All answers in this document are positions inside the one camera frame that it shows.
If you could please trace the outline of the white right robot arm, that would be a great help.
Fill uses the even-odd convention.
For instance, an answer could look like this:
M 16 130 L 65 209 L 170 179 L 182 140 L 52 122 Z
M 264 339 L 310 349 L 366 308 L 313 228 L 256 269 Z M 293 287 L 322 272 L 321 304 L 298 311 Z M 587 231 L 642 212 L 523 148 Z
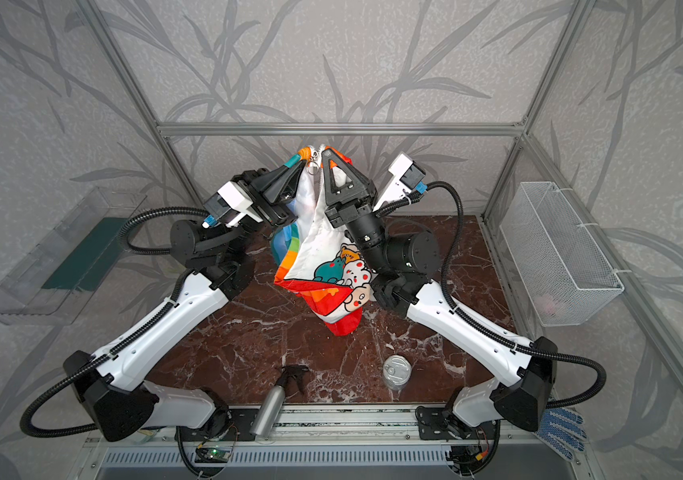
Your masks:
M 503 419 L 536 432 L 547 408 L 557 368 L 549 340 L 531 341 L 463 306 L 433 279 L 441 265 L 433 234 L 387 234 L 383 216 L 427 192 L 425 171 L 401 154 L 389 168 L 383 192 L 334 148 L 319 154 L 326 215 L 357 246 L 373 272 L 371 290 L 381 307 L 441 334 L 485 366 L 493 379 L 463 387 L 449 402 L 449 416 L 467 427 Z

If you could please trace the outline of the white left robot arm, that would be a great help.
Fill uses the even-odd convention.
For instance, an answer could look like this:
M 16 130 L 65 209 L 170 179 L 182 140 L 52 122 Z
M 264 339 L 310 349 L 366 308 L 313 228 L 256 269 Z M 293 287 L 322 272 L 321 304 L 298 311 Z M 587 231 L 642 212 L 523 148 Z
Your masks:
M 93 354 L 78 351 L 65 362 L 75 376 L 76 396 L 105 440 L 124 440 L 143 429 L 183 427 L 208 437 L 231 425 L 229 407 L 207 389 L 157 385 L 148 374 L 202 321 L 241 294 L 254 277 L 248 250 L 265 227 L 277 230 L 296 216 L 296 197 L 307 162 L 299 155 L 273 171 L 248 170 L 223 185 L 204 208 L 164 207 L 131 218 L 121 229 L 123 248 L 137 254 L 155 249 L 132 244 L 136 228 L 173 216 L 163 254 L 183 266 L 172 293 L 131 329 Z

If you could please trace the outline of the red white rainbow kids jacket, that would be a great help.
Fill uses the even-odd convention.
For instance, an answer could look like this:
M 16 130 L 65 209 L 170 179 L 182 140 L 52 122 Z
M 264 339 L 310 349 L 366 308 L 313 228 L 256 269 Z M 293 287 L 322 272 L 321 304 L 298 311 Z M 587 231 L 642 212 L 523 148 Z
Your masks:
M 335 336 L 353 333 L 371 300 L 373 271 L 359 248 L 347 238 L 345 227 L 335 227 L 326 216 L 331 195 L 321 155 L 331 147 L 308 146 L 298 152 L 298 191 L 289 208 L 297 219 L 272 239 L 278 264 L 274 283 L 301 297 Z

